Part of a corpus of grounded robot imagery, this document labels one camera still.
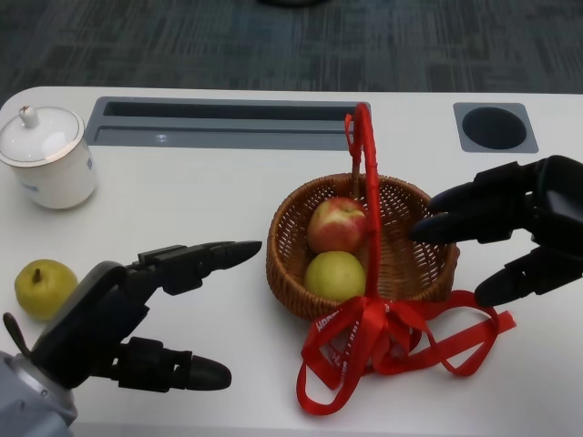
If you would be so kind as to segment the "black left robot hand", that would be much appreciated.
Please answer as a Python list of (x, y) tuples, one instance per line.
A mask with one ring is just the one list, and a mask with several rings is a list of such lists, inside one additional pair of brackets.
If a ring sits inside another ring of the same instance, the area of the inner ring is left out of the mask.
[(231, 373), (223, 364), (132, 333), (156, 290), (177, 296), (198, 289), (213, 271), (236, 267), (260, 249), (259, 241), (221, 241), (144, 252), (128, 266), (103, 261), (49, 321), (29, 358), (68, 390), (91, 376), (139, 391), (224, 390)]

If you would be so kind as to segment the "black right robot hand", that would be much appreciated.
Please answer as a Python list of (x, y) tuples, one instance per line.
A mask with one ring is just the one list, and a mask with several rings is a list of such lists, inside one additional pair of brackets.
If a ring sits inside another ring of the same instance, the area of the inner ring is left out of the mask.
[(488, 244), (510, 239), (516, 229), (531, 233), (537, 248), (476, 288), (483, 307), (546, 294), (582, 277), (582, 165), (574, 159), (491, 168), (433, 197), (428, 209), (430, 217), (409, 230), (410, 240)]

